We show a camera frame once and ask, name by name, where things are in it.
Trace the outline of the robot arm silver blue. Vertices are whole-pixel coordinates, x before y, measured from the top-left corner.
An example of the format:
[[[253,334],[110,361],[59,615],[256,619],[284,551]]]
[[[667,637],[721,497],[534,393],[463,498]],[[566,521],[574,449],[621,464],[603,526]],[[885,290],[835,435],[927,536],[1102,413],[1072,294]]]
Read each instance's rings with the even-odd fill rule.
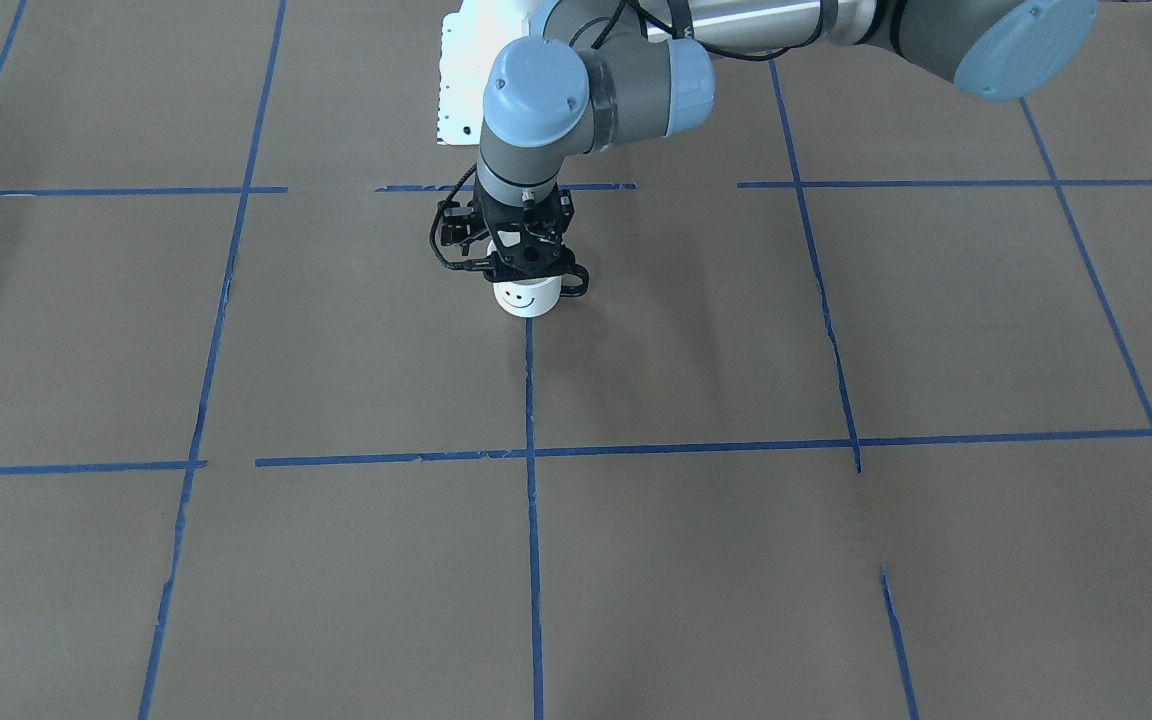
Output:
[[[494,285],[586,279],[564,245],[564,160],[703,126],[717,58],[869,45],[1009,103],[1055,77],[1096,17],[1094,1],[463,1],[439,31],[435,141],[477,150],[473,195],[435,205],[431,251]]]

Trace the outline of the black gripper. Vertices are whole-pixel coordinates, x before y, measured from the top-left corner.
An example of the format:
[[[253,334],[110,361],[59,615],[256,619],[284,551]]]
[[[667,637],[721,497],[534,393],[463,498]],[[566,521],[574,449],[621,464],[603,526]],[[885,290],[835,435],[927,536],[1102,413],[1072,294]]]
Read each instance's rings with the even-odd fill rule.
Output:
[[[440,256],[453,272],[479,273],[485,281],[522,281],[571,272],[579,264],[564,233],[573,220],[573,196],[564,188],[521,206],[476,191],[467,205],[440,200],[440,247],[457,247],[460,260]]]

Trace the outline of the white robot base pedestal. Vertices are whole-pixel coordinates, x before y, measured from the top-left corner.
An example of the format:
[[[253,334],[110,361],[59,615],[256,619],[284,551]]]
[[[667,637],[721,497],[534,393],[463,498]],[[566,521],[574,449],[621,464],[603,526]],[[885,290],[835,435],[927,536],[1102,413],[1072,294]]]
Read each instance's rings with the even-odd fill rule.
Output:
[[[484,128],[522,149],[585,118],[590,79],[570,41],[545,35],[556,1],[463,1],[440,33],[435,142],[472,146]]]

